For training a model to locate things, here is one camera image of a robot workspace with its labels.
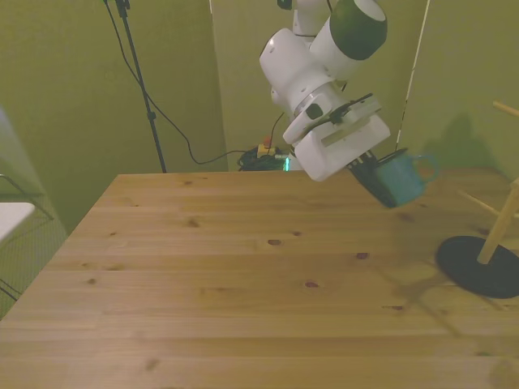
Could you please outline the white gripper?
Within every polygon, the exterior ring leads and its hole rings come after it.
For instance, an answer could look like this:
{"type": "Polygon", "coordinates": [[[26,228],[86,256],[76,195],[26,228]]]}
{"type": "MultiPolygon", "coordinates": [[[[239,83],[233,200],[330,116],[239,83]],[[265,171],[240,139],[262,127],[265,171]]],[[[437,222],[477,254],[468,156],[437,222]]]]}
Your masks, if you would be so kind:
{"type": "Polygon", "coordinates": [[[336,108],[326,98],[313,98],[290,123],[283,139],[294,149],[301,168],[314,181],[322,182],[348,165],[357,181],[384,207],[397,206],[389,190],[375,174],[385,162],[372,148],[390,136],[378,116],[380,103],[361,98],[336,108]],[[362,155],[362,162],[354,161],[362,155]]]}

